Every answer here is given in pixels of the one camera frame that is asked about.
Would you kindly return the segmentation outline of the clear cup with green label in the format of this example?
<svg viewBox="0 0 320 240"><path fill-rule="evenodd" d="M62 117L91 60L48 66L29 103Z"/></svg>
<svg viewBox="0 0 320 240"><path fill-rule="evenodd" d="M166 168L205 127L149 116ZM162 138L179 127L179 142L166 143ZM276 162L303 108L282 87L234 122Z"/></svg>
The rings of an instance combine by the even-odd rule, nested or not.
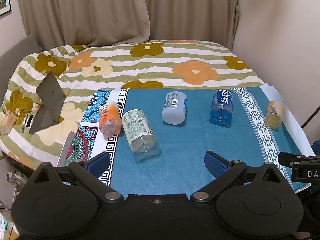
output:
<svg viewBox="0 0 320 240"><path fill-rule="evenodd" d="M137 163L161 155L157 138L144 112L140 109L127 111L121 118L129 147Z"/></svg>

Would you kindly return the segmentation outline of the orange clear plastic cup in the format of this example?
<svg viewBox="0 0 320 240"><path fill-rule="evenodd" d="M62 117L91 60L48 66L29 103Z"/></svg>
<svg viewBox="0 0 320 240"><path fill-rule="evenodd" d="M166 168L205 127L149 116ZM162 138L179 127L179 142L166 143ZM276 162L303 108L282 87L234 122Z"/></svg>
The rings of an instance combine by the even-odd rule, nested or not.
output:
<svg viewBox="0 0 320 240"><path fill-rule="evenodd" d="M112 100L103 102L99 107L99 129L104 137L119 135L121 132L121 118L118 104Z"/></svg>

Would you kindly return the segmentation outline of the blue plastic cup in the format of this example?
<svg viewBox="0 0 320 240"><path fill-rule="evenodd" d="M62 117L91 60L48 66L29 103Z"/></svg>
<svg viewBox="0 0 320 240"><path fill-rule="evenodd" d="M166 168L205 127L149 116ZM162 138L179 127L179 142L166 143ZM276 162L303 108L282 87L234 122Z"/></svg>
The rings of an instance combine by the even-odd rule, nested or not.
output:
<svg viewBox="0 0 320 240"><path fill-rule="evenodd" d="M218 90L213 95L210 108L210 119L212 124L230 127L233 120L233 96L227 90Z"/></svg>

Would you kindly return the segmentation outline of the small yellow orange cup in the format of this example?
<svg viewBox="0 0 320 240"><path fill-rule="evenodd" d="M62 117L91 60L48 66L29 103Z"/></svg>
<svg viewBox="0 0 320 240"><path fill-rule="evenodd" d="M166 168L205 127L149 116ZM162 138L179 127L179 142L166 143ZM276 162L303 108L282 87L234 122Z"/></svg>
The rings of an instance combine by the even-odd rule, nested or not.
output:
<svg viewBox="0 0 320 240"><path fill-rule="evenodd" d="M265 122L270 129L278 129L283 121L283 105L276 100L270 101L267 107Z"/></svg>

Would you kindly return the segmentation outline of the frosted white plastic cup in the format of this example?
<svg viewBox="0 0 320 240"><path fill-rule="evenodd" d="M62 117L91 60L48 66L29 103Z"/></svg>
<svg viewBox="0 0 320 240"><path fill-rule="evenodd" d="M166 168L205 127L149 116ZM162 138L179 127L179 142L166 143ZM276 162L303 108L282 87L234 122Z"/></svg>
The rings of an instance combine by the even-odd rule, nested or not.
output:
<svg viewBox="0 0 320 240"><path fill-rule="evenodd" d="M187 96L178 91L169 92L162 111L163 121L170 125L180 125L185 120Z"/></svg>

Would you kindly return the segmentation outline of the teal patterned cloth mat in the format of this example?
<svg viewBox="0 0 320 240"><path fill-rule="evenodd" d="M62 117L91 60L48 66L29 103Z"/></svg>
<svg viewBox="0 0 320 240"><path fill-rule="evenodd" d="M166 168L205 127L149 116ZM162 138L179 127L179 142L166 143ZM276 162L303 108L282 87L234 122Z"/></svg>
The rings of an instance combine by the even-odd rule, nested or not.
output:
<svg viewBox="0 0 320 240"><path fill-rule="evenodd" d="M209 121L213 90L185 90L185 121L166 124L162 109L166 89L105 89L95 91L69 148L66 163L88 160L101 152L110 155L100 180L122 195L191 195L214 178L204 165L204 155L213 151L227 160L249 166L277 162L280 152L299 153L285 126L273 131L265 126L269 100L259 87L231 89L233 120L229 128ZM137 163L124 133L105 139L99 131L99 106L112 100L121 114L132 109L144 112L157 139L160 156Z"/></svg>

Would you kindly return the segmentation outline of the white board under mat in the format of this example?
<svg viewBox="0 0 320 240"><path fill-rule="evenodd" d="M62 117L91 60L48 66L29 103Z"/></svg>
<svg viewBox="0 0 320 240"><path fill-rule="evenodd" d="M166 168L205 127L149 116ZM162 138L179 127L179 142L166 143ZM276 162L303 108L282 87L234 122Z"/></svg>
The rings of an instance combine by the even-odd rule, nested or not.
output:
<svg viewBox="0 0 320 240"><path fill-rule="evenodd" d="M261 85L260 88L269 101L276 100L283 105L283 123L301 154L307 157L315 156L303 129L300 127L299 123L288 109L280 93L275 89L274 86L270 86L267 83Z"/></svg>

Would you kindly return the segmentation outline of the grey open laptop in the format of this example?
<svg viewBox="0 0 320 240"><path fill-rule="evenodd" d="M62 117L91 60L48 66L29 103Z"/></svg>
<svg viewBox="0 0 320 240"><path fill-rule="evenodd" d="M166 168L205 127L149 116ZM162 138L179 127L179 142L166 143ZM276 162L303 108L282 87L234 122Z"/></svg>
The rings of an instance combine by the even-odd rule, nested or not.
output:
<svg viewBox="0 0 320 240"><path fill-rule="evenodd" d="M47 129L59 123L66 95L60 87L54 73L50 71L36 88L42 104L37 111L29 133Z"/></svg>

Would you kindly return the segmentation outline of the floral striped duvet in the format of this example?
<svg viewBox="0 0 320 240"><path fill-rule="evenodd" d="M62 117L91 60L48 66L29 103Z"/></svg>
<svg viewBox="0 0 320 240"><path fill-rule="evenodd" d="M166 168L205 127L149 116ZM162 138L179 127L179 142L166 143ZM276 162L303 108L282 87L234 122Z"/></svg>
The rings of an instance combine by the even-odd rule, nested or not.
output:
<svg viewBox="0 0 320 240"><path fill-rule="evenodd" d="M29 133L42 103L36 88L53 73L66 95L57 125ZM16 122L1 136L2 152L29 168L56 164L70 132L76 132L94 92L117 88L224 89L262 84L248 64L209 41L163 40L89 47L73 44L32 53L15 65L1 115Z"/></svg>

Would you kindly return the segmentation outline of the grey headboard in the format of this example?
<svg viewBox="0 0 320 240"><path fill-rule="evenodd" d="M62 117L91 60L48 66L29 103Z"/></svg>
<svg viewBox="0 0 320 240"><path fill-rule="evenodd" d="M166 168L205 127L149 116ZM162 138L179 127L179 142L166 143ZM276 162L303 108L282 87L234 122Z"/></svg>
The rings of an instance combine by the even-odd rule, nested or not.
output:
<svg viewBox="0 0 320 240"><path fill-rule="evenodd" d="M26 56L41 51L42 48L38 45L35 36L28 35L1 56L1 103L3 103L9 79L12 77L18 64Z"/></svg>

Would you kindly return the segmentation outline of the beige curtains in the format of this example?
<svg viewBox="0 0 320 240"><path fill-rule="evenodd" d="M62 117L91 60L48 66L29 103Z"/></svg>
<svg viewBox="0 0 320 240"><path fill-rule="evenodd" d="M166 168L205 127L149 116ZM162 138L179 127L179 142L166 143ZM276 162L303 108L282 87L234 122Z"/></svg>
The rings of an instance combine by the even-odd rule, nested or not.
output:
<svg viewBox="0 0 320 240"><path fill-rule="evenodd" d="M18 0L25 31L43 49L149 40L232 48L238 0Z"/></svg>

